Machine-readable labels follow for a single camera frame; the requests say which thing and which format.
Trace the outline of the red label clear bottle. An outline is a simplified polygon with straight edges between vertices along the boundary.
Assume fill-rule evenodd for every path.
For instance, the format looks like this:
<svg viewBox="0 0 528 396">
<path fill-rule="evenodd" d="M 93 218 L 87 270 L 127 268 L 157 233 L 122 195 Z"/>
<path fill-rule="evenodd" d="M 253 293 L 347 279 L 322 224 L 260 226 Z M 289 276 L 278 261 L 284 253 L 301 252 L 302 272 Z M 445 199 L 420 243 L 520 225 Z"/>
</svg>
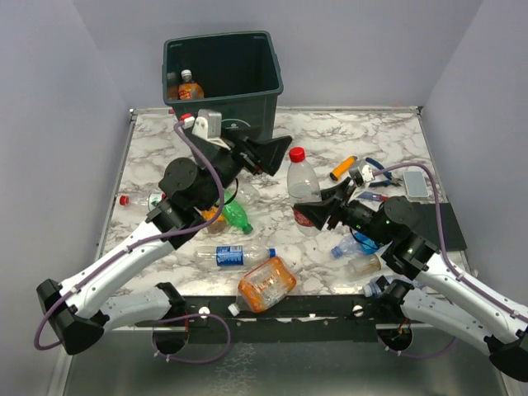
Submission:
<svg viewBox="0 0 528 396">
<path fill-rule="evenodd" d="M 298 203 L 314 203 L 322 200 L 318 177 L 311 164 L 306 160 L 306 153 L 302 147 L 291 148 L 289 158 L 287 191 L 295 223 L 302 234 L 313 237 L 318 234 L 318 229 L 294 206 Z"/>
</svg>

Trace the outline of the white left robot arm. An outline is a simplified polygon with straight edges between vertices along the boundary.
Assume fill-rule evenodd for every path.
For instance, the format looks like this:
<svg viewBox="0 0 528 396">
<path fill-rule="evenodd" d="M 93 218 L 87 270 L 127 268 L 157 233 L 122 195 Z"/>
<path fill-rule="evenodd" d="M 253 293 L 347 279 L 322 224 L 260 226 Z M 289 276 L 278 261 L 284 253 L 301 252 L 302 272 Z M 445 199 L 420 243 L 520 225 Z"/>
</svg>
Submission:
<svg viewBox="0 0 528 396">
<path fill-rule="evenodd" d="M 166 167 L 160 189 L 165 198 L 119 245 L 78 274 L 60 282 L 44 280 L 36 289 L 44 317 L 57 336 L 57 345 L 70 356 L 95 345 L 114 328 L 160 321 L 170 326 L 184 312 L 183 298 L 168 282 L 140 295 L 114 299 L 113 294 L 144 268 L 175 252 L 208 225 L 202 210 L 224 197 L 224 189 L 242 170 L 273 176 L 281 167 L 292 138 L 256 142 L 240 133 L 225 132 L 227 146 L 213 159 L 194 145 L 203 162 L 176 158 Z"/>
</svg>

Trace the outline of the clear glass-like jar bottle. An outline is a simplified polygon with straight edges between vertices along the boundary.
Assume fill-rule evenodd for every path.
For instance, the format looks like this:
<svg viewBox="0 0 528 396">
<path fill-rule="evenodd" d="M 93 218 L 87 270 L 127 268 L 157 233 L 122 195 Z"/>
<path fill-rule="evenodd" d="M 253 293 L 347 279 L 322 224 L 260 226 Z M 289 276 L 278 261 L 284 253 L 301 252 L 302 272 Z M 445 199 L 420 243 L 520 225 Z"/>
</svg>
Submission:
<svg viewBox="0 0 528 396">
<path fill-rule="evenodd" d="M 235 199 L 241 204 L 251 205 L 259 201 L 260 194 L 251 183 L 241 181 Z"/>
</svg>

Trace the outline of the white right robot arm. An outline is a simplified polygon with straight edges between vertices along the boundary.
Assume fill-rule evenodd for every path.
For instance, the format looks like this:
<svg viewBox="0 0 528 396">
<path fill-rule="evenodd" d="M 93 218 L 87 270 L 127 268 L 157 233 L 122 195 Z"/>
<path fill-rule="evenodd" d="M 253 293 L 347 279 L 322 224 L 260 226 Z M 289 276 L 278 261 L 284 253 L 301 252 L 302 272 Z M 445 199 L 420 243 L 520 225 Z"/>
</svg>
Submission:
<svg viewBox="0 0 528 396">
<path fill-rule="evenodd" d="M 386 249 L 382 256 L 395 273 L 432 288 L 437 301 L 400 280 L 382 288 L 380 316 L 428 323 L 467 342 L 503 374 L 527 380 L 527 307 L 501 295 L 443 255 L 415 232 L 420 220 L 403 196 L 393 196 L 372 210 L 353 197 L 348 181 L 323 191 L 323 200 L 294 205 L 317 229 L 344 224 Z"/>
</svg>

